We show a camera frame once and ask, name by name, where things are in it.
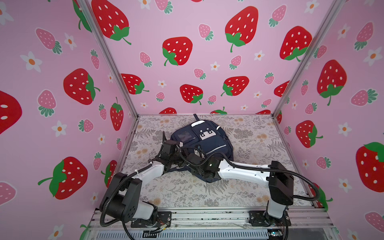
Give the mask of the navy blue student backpack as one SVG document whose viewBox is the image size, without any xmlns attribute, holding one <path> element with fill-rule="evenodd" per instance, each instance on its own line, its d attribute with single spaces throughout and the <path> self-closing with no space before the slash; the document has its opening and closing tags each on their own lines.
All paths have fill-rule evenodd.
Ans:
<svg viewBox="0 0 384 240">
<path fill-rule="evenodd" d="M 220 158 L 221 161 L 226 156 L 232 161 L 234 159 L 234 148 L 226 132 L 213 121 L 200 120 L 197 115 L 194 115 L 194 117 L 195 122 L 184 126 L 171 135 L 172 141 L 180 143 L 178 153 L 184 161 L 184 168 L 186 169 L 189 154 L 196 154 L 203 159 L 216 157 Z M 212 183 L 219 180 L 202 181 Z"/>
</svg>

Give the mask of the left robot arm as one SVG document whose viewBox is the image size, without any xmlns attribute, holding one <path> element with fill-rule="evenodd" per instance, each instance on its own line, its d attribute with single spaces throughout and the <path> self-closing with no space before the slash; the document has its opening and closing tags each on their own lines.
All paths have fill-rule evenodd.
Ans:
<svg viewBox="0 0 384 240">
<path fill-rule="evenodd" d="M 141 190 L 152 180 L 169 172 L 181 159 L 177 154 L 183 143 L 166 140 L 160 153 L 149 160 L 149 165 L 126 175 L 117 173 L 100 204 L 100 225 L 108 227 L 114 223 L 126 224 L 130 221 L 143 221 L 153 226 L 158 220 L 158 208 L 147 202 L 140 202 Z"/>
</svg>

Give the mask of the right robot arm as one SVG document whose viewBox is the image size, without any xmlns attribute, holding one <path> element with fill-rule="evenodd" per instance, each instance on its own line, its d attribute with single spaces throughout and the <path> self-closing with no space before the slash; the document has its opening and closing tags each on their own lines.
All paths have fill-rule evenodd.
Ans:
<svg viewBox="0 0 384 240">
<path fill-rule="evenodd" d="M 270 191 L 267 205 L 267 215 L 274 219 L 281 219 L 288 206 L 294 202 L 294 177 L 278 161 L 269 165 L 252 166 L 236 164 L 221 152 L 209 156 L 203 154 L 181 155 L 186 166 L 193 174 L 206 182 L 218 179 L 235 179 L 255 183 Z"/>
</svg>

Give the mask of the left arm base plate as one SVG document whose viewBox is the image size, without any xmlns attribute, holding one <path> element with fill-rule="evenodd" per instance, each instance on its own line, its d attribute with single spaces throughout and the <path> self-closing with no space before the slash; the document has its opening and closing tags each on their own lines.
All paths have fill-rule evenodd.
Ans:
<svg viewBox="0 0 384 240">
<path fill-rule="evenodd" d="M 133 219 L 131 228 L 160 228 L 169 226 L 172 220 L 172 212 L 154 212 L 149 219 Z"/>
</svg>

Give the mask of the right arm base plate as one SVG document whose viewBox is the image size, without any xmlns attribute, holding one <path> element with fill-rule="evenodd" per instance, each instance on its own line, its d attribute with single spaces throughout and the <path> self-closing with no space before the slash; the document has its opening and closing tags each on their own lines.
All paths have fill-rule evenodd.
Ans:
<svg viewBox="0 0 384 240">
<path fill-rule="evenodd" d="M 291 220 L 287 211 L 284 211 L 280 219 L 271 217 L 267 211 L 249 211 L 249 223 L 253 227 L 290 227 Z"/>
</svg>

